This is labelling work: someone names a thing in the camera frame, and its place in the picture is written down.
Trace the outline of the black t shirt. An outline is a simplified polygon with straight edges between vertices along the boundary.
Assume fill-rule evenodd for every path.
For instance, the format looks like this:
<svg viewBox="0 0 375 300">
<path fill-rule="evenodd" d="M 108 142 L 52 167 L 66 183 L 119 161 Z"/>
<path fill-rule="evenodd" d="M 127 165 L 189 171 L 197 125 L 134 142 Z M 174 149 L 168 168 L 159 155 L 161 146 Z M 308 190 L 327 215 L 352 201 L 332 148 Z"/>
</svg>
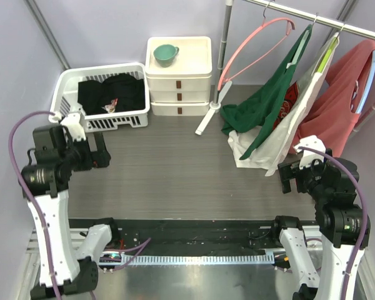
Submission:
<svg viewBox="0 0 375 300">
<path fill-rule="evenodd" d="M 77 101 L 87 115 L 138 111 L 146 107 L 142 79 L 118 74 L 103 82 L 88 80 L 78 83 Z"/>
</svg>

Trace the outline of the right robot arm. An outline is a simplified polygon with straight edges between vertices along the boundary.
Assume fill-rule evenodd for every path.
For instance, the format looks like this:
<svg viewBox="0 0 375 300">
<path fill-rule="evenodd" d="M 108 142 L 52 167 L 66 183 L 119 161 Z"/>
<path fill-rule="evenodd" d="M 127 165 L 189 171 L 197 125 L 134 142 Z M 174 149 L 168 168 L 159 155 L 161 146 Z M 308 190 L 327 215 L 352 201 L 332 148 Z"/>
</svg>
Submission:
<svg viewBox="0 0 375 300">
<path fill-rule="evenodd" d="M 352 299 L 356 274 L 368 246 L 371 222 L 365 209 L 355 204 L 360 195 L 357 166 L 346 159 L 315 159 L 300 168 L 299 161 L 278 166 L 284 194 L 297 191 L 314 200 L 315 220 L 322 242 L 322 266 L 317 271 L 307 249 L 304 228 L 297 217 L 276 216 L 270 240 L 283 247 L 296 280 L 293 299 Z"/>
</svg>

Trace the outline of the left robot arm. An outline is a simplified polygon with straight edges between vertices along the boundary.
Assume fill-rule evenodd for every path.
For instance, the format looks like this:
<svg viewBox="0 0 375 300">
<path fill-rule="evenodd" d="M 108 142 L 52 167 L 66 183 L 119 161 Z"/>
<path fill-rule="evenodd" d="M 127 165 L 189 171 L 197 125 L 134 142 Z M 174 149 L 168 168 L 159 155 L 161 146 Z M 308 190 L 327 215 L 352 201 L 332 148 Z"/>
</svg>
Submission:
<svg viewBox="0 0 375 300">
<path fill-rule="evenodd" d="M 98 285 L 102 252 L 121 240 L 116 222 L 107 217 L 88 228 L 85 240 L 73 248 L 68 218 L 69 181 L 72 173 L 109 166 L 111 156 L 103 134 L 94 133 L 96 150 L 86 137 L 72 137 L 61 125 L 38 127 L 32 132 L 34 147 L 21 171 L 23 194 L 35 222 L 40 255 L 40 278 L 31 299 L 61 299 L 93 293 Z"/>
</svg>

